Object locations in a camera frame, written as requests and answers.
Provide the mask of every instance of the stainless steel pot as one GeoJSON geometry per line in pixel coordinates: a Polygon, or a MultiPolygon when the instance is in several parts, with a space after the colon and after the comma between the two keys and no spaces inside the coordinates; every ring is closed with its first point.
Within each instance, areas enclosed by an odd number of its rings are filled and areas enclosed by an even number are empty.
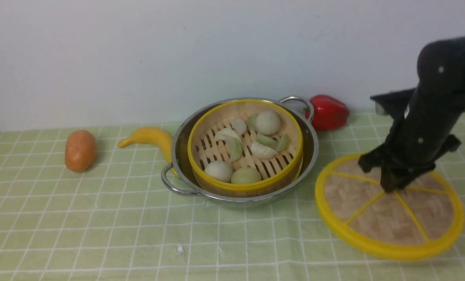
{"type": "Polygon", "coordinates": [[[161,171],[161,179],[165,186],[171,190],[172,192],[182,195],[182,196],[206,196],[209,199],[214,201],[220,201],[221,203],[235,203],[236,205],[248,205],[249,203],[257,203],[259,201],[267,202],[271,201],[272,199],[277,199],[281,194],[287,194],[297,183],[300,183],[307,174],[311,171],[312,167],[316,162],[316,158],[319,152],[319,142],[317,139],[316,132],[312,127],[312,119],[314,118],[314,107],[309,101],[305,100],[304,98],[298,96],[288,96],[286,98],[281,99],[280,101],[271,101],[266,100],[264,98],[234,98],[230,100],[223,100],[217,103],[213,103],[212,105],[208,105],[203,107],[202,109],[198,110],[194,113],[191,117],[189,117],[180,127],[178,128],[177,132],[173,137],[172,142],[172,162],[166,165],[163,170],[161,171]],[[261,100],[266,101],[269,103],[275,103],[286,109],[288,112],[293,114],[296,121],[300,125],[300,129],[302,129],[303,134],[303,162],[302,162],[302,169],[300,171],[300,176],[290,185],[284,187],[278,191],[265,194],[262,196],[256,197],[247,197],[247,198],[237,198],[237,197],[226,197],[220,196],[217,194],[213,194],[208,192],[198,185],[196,178],[194,177],[194,173],[192,171],[192,167],[187,156],[187,141],[189,139],[190,132],[194,127],[195,123],[204,115],[206,112],[211,110],[213,107],[221,105],[222,103],[227,103],[230,101],[238,101],[244,99],[253,99],[253,100],[261,100]],[[293,111],[292,109],[284,106],[284,103],[288,101],[301,101],[305,103],[305,105],[309,108],[310,114],[309,118],[306,119],[305,117],[300,116],[299,113],[293,111]],[[175,168],[175,171],[179,175],[179,177],[186,183],[192,190],[183,190],[176,186],[174,186],[168,177],[166,176],[168,171],[172,168],[175,168]]]}

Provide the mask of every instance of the pot handle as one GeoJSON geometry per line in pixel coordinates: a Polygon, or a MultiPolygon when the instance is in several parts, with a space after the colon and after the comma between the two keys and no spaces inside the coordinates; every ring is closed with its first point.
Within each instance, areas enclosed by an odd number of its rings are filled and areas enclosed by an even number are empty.
{"type": "Polygon", "coordinates": [[[182,195],[182,196],[202,196],[201,193],[197,191],[190,191],[190,190],[181,190],[180,188],[176,187],[175,185],[172,185],[170,183],[170,180],[168,180],[168,177],[166,176],[166,173],[169,171],[175,171],[173,169],[173,163],[170,163],[166,165],[163,170],[161,170],[161,180],[163,180],[163,184],[168,188],[171,192],[182,195]]]}
{"type": "Polygon", "coordinates": [[[312,105],[312,103],[309,103],[309,101],[300,96],[287,96],[282,98],[279,103],[286,103],[287,101],[301,101],[302,103],[305,103],[305,105],[309,108],[309,123],[312,123],[312,120],[314,119],[314,105],[312,105]]]}

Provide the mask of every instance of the white wall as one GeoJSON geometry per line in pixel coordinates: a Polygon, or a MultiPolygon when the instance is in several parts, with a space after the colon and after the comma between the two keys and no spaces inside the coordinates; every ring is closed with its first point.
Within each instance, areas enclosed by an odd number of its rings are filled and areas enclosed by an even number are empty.
{"type": "Polygon", "coordinates": [[[371,107],[462,35],[461,0],[0,1],[0,130],[182,121],[240,96],[371,107]]]}

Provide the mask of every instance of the potato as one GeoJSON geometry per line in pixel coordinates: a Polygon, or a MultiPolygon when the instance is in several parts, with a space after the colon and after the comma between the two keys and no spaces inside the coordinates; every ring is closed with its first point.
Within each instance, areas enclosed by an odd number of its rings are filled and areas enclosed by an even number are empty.
{"type": "Polygon", "coordinates": [[[68,136],[64,162],[71,171],[78,173],[88,170],[97,158],[95,137],[87,130],[77,130],[68,136]]]}

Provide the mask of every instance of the green checkered tablecloth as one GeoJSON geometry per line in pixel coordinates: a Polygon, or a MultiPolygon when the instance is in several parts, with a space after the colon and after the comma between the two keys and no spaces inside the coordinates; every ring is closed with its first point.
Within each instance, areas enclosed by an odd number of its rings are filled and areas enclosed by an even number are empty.
{"type": "MultiPolygon", "coordinates": [[[[353,112],[346,128],[318,134],[316,166],[294,192],[247,210],[168,191],[159,149],[116,146],[137,126],[86,128],[99,155],[84,174],[64,168],[75,128],[0,133],[0,281],[465,281],[465,230],[434,260],[397,263],[348,246],[318,215],[318,171],[375,148],[390,124],[353,112]]],[[[465,116],[455,133],[463,146],[438,171],[465,205],[465,116]]]]}

